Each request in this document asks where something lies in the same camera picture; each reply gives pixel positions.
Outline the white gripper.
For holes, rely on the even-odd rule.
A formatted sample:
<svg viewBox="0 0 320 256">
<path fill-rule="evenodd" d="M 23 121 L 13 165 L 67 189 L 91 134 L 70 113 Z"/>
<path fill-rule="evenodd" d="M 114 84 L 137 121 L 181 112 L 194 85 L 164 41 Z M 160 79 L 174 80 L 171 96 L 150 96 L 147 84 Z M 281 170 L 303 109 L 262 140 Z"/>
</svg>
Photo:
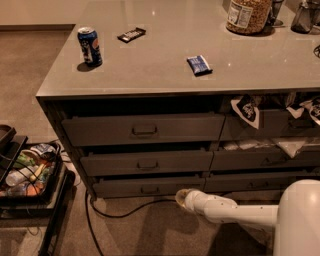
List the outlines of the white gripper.
<svg viewBox="0 0 320 256">
<path fill-rule="evenodd" d="M 176 193 L 175 200 L 181 207 L 203 214 L 209 195 L 199 190 L 181 189 Z"/>
</svg>

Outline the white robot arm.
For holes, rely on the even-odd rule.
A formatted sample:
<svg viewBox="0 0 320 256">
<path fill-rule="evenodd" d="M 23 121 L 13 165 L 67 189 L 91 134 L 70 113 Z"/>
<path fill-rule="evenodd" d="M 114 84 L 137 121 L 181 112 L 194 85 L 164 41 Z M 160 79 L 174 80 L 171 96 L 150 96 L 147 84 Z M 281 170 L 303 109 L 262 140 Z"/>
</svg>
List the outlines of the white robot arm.
<svg viewBox="0 0 320 256">
<path fill-rule="evenodd" d="M 320 256 L 320 181 L 304 179 L 286 188 L 278 205 L 238 205 L 197 189 L 181 189 L 176 202 L 212 223 L 273 228 L 273 256 Z"/>
</svg>

